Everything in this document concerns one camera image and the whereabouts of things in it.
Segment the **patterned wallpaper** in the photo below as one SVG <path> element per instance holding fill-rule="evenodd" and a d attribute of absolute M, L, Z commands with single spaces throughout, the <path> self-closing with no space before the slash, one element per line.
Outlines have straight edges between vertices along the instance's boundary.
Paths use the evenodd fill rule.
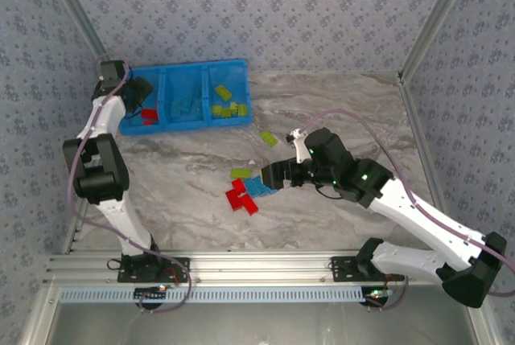
<path fill-rule="evenodd" d="M 410 88 L 451 214 L 515 260 L 515 0 L 457 0 Z M 503 270 L 496 287 L 512 290 Z M 515 298 L 495 299 L 515 344 Z"/>
<path fill-rule="evenodd" d="M 242 57 L 253 70 L 397 71 L 435 0 L 80 0 L 136 64 Z"/>
<path fill-rule="evenodd" d="M 61 152 L 87 120 L 93 56 L 60 0 L 0 2 L 0 343 L 18 343 L 69 226 Z"/>

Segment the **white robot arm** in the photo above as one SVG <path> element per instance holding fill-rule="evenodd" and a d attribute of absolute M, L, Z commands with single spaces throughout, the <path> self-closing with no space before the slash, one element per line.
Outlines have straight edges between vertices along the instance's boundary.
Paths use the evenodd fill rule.
<path fill-rule="evenodd" d="M 275 162 L 262 169 L 262 181 L 272 189 L 305 183 L 333 187 L 337 199 L 359 203 L 378 212 L 414 234 L 433 250 L 395 246 L 371 238 L 356 260 L 364 274 L 402 274 L 441 285 L 456 301 L 480 307 L 501 263 L 470 240 L 483 242 L 504 254 L 506 240 L 492 232 L 487 236 L 446 216 L 415 196 L 418 205 L 444 226 L 468 238 L 461 240 L 425 217 L 411 202 L 406 190 L 393 174 L 370 159 L 354 159 L 340 138 L 328 129 L 312 133 L 294 130 L 286 140 L 295 145 L 296 157 Z"/>
<path fill-rule="evenodd" d="M 104 99 L 117 87 L 125 69 L 122 61 L 101 63 L 102 77 L 93 94 L 93 110 L 84 129 L 77 138 L 63 144 L 64 157 L 71 170 L 73 158 L 80 142 L 91 134 L 77 165 L 73 186 L 76 194 L 94 205 L 123 236 L 143 248 L 159 250 L 150 233 L 142 226 L 130 202 L 127 192 L 130 184 L 129 171 L 117 148 L 114 136 L 126 113 L 134 112 L 151 93 L 152 85 L 141 77 L 130 78 L 117 94 Z M 93 119 L 101 107 L 100 114 Z M 120 239 L 123 266 L 131 269 L 135 279 L 151 279 L 151 272 L 162 267 L 161 260 Z"/>
<path fill-rule="evenodd" d="M 93 110 L 89 116 L 88 123 L 82 132 L 77 135 L 77 139 L 81 140 L 88 132 L 94 113 L 98 110 L 98 106 L 103 99 L 104 97 L 101 96 L 93 100 Z M 104 104 L 101 114 L 89 138 L 95 140 L 98 136 L 101 135 L 111 135 L 114 138 L 114 136 L 116 136 L 118 126 L 120 125 L 120 121 L 125 115 L 126 107 L 123 103 L 122 97 L 111 97 Z M 96 155 L 92 158 L 92 161 L 87 164 L 87 166 L 94 168 L 96 166 L 95 162 L 98 161 L 100 161 L 100 156 Z M 141 222 L 139 221 L 139 218 L 136 215 L 136 211 L 134 210 L 134 207 L 130 201 L 129 193 L 127 190 L 122 192 L 121 198 L 120 196 L 116 195 L 106 196 L 105 199 L 99 199 L 98 202 L 93 203 L 93 205 L 107 218 L 111 225 L 120 231 L 123 235 L 128 236 L 132 241 L 140 244 L 145 248 L 150 248 L 150 233 L 142 226 Z M 118 239 L 120 239 L 120 243 L 122 244 L 123 255 L 132 257 L 142 254 L 142 251 L 135 248 L 132 244 L 127 243 L 121 238 Z"/>

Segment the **building block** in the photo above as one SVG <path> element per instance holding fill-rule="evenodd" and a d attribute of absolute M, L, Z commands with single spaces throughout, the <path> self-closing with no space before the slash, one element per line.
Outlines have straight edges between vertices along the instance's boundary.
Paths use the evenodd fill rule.
<path fill-rule="evenodd" d="M 192 106 L 192 98 L 191 97 L 185 97 L 180 101 L 180 111 L 182 113 L 188 113 L 190 111 L 191 106 Z"/>
<path fill-rule="evenodd" d="M 158 111 L 155 109 L 142 109 L 141 117 L 147 120 L 158 120 Z"/>
<path fill-rule="evenodd" d="M 274 137 L 268 130 L 263 130 L 261 132 L 261 138 L 265 141 L 269 146 L 274 146 L 277 144 L 277 138 Z"/>
<path fill-rule="evenodd" d="M 222 108 L 222 118 L 231 117 L 231 109 L 230 108 Z"/>
<path fill-rule="evenodd" d="M 171 102 L 171 118 L 179 118 L 180 117 L 180 103 L 178 101 Z"/>
<path fill-rule="evenodd" d="M 238 104 L 236 102 L 231 102 L 229 108 L 231 109 L 231 114 L 238 113 Z"/>
<path fill-rule="evenodd" d="M 238 193 L 236 190 L 227 191 L 225 192 L 225 195 L 227 196 L 227 200 L 229 201 L 229 204 L 231 205 L 233 211 L 237 211 L 243 207 L 243 203 L 241 202 L 241 199 L 238 197 Z"/>
<path fill-rule="evenodd" d="M 195 103 L 195 113 L 198 117 L 202 117 L 202 103 L 200 103 L 200 102 Z"/>
<path fill-rule="evenodd" d="M 231 170 L 231 178 L 234 179 L 248 179 L 252 174 L 251 170 L 243 170 L 240 168 L 233 168 Z"/>
<path fill-rule="evenodd" d="M 245 184 L 243 184 L 241 179 L 236 179 L 233 181 L 233 188 L 238 195 L 246 193 Z"/>
<path fill-rule="evenodd" d="M 215 88 L 215 92 L 218 93 L 218 96 L 222 98 L 224 101 L 229 101 L 233 96 L 229 90 L 224 85 L 218 85 Z"/>
<path fill-rule="evenodd" d="M 245 105 L 245 104 L 238 105 L 238 116 L 239 117 L 249 116 L 249 113 L 247 112 L 247 105 Z"/>
<path fill-rule="evenodd" d="M 240 203 L 243 205 L 245 210 L 249 213 L 249 215 L 253 215 L 256 212 L 259 211 L 258 206 L 256 203 L 252 200 L 252 198 L 249 196 L 249 194 L 245 194 L 242 197 L 240 197 Z"/>
<path fill-rule="evenodd" d="M 259 196 L 259 191 L 254 186 L 254 181 L 252 179 L 245 179 L 245 180 L 243 180 L 243 183 L 245 184 L 247 193 L 250 195 L 251 198 L 255 198 L 255 197 Z"/>
<path fill-rule="evenodd" d="M 258 196 L 272 195 L 278 191 L 278 190 L 272 190 L 271 188 L 268 188 L 265 184 L 263 184 L 263 182 L 261 181 L 261 176 L 256 176 L 251 179 L 245 179 L 245 180 L 243 180 L 243 183 L 245 184 L 247 193 L 250 195 L 251 198 L 257 198 Z"/>
<path fill-rule="evenodd" d="M 213 105 L 211 107 L 211 114 L 213 116 L 221 116 L 222 115 L 222 105 Z"/>

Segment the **blue bin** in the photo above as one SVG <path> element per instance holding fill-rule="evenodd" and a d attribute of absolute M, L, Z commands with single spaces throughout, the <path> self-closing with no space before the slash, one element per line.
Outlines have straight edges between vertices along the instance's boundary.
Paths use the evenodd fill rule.
<path fill-rule="evenodd" d="M 157 109 L 159 121 L 154 125 L 143 125 L 140 116 L 125 118 L 120 123 L 124 135 L 239 126 L 252 122 L 245 60 L 141 67 L 133 68 L 133 73 L 134 77 L 141 76 L 154 85 L 143 108 Z M 215 91 L 218 85 L 231 92 L 230 100 L 224 101 L 218 96 Z M 228 108 L 231 102 L 247 105 L 247 116 L 221 118 L 212 115 L 213 105 Z"/>

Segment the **table surface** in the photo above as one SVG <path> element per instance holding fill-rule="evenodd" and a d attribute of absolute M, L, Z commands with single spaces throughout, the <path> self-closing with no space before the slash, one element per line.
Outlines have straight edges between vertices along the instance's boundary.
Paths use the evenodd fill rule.
<path fill-rule="evenodd" d="M 344 108 L 362 116 L 400 163 L 414 191 L 431 201 L 398 86 L 378 76 L 336 73 L 250 75 L 253 124 L 141 137 L 117 136 L 130 171 L 130 198 L 160 248 L 359 248 L 369 237 L 425 247 L 406 230 L 359 205 L 329 200 L 313 186 L 256 198 L 259 212 L 233 212 L 225 197 L 232 168 L 258 175 L 263 166 L 295 156 L 285 142 L 269 147 L 269 130 L 284 136 L 316 113 Z M 340 115 L 325 118 L 355 157 L 386 156 L 363 127 Z M 107 221 L 94 207 L 88 217 Z M 74 249 L 119 248 L 111 233 L 84 226 Z"/>

